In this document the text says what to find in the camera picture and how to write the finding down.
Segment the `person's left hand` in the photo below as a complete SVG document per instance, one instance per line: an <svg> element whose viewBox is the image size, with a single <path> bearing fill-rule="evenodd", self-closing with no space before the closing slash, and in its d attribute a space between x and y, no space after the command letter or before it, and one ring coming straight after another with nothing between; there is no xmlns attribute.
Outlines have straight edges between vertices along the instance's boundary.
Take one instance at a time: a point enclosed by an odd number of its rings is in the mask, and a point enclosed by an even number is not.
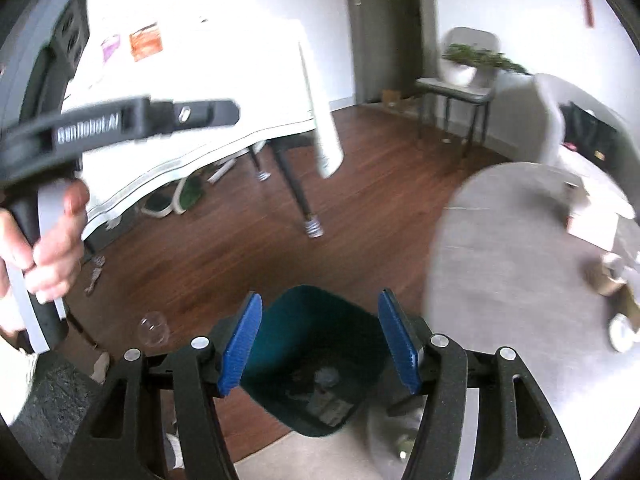
<svg viewBox="0 0 640 480"><path fill-rule="evenodd" d="M26 288L40 304L64 297L72 288L84 255L81 233L87 221L89 190L73 180L63 197L63 213L46 234L31 245L12 214L1 211L1 337L16 341L24 330L18 307L9 298L7 266L24 272Z"/></svg>

